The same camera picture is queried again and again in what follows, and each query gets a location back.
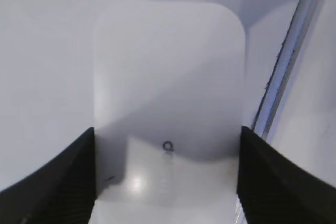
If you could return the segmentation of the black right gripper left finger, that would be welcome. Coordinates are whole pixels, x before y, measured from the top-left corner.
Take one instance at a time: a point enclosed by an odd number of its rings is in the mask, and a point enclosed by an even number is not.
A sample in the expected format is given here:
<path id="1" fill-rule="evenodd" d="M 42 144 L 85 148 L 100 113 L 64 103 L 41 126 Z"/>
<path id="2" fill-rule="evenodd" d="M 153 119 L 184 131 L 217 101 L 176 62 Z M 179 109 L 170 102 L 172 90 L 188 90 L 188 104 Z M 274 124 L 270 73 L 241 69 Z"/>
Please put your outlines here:
<path id="1" fill-rule="evenodd" d="M 1 191 L 1 223 L 88 223 L 95 203 L 95 134 Z"/>

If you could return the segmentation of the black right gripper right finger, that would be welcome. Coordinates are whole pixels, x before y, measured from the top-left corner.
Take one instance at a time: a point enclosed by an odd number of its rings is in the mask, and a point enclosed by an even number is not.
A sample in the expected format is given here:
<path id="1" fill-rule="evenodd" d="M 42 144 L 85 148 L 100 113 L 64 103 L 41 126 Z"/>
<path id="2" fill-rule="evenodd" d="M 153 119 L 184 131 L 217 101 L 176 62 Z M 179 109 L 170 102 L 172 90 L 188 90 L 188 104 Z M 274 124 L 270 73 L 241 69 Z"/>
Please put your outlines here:
<path id="1" fill-rule="evenodd" d="M 237 194 L 248 223 L 335 223 L 335 187 L 241 128 Z"/>

